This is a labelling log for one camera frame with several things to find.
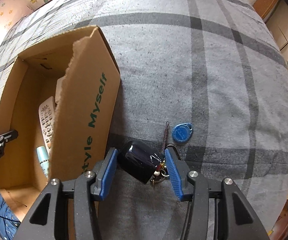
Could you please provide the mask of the light blue lotion bottle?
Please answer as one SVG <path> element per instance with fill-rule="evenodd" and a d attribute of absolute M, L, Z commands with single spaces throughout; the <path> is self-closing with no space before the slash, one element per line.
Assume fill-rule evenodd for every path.
<path fill-rule="evenodd" d="M 40 164 L 40 167 L 45 175 L 49 178 L 49 154 L 44 146 L 39 146 L 36 148 L 37 158 Z"/>

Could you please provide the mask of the white remote control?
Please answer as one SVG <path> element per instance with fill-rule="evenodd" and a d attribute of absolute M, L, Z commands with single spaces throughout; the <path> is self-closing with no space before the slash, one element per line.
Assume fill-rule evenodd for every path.
<path fill-rule="evenodd" d="M 55 99 L 53 96 L 50 96 L 38 109 L 41 132 L 48 154 L 51 151 L 51 140 L 54 132 L 55 107 Z"/>

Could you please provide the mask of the large white power adapter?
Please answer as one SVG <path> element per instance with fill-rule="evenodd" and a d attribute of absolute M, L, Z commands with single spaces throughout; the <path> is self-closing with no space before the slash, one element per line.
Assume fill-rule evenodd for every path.
<path fill-rule="evenodd" d="M 60 97 L 61 97 L 61 92 L 62 92 L 62 85 L 63 85 L 63 81 L 64 81 L 65 77 L 61 77 L 57 80 L 57 84 L 56 84 L 56 92 L 55 92 L 55 103 L 56 105 L 59 103 L 60 101 Z"/>

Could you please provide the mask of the brown cardboard box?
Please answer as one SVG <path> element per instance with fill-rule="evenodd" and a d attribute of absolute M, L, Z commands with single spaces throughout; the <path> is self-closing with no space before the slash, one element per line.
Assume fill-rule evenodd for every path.
<path fill-rule="evenodd" d="M 39 106 L 56 94 L 48 175 L 36 150 L 44 143 Z M 91 25 L 36 43 L 15 59 L 0 100 L 0 135 L 18 132 L 0 158 L 0 193 L 24 219 L 52 178 L 72 180 L 105 154 L 120 71 L 102 30 Z"/>

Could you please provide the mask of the black round earbud case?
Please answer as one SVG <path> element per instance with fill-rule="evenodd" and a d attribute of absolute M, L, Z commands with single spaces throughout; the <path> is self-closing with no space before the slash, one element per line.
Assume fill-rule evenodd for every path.
<path fill-rule="evenodd" d="M 160 166 L 161 158 L 145 142 L 131 140 L 119 150 L 117 162 L 125 172 L 147 184 Z"/>

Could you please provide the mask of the blue oval key fob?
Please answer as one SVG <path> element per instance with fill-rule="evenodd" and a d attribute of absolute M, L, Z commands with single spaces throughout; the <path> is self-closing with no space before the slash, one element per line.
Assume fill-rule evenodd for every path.
<path fill-rule="evenodd" d="M 173 140 L 179 144 L 188 142 L 192 134 L 193 125 L 189 122 L 176 125 L 171 132 Z"/>

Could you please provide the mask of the grey plaid bed cover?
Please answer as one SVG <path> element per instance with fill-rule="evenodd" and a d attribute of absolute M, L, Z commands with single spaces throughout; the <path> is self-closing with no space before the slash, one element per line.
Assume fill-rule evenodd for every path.
<path fill-rule="evenodd" d="M 288 197 L 288 70 L 247 0 L 52 0 L 0 45 L 0 67 L 45 38 L 98 25 L 121 70 L 108 137 L 162 143 L 193 124 L 179 153 L 212 179 L 235 179 L 265 229 Z M 0 72 L 0 90 L 8 72 Z"/>

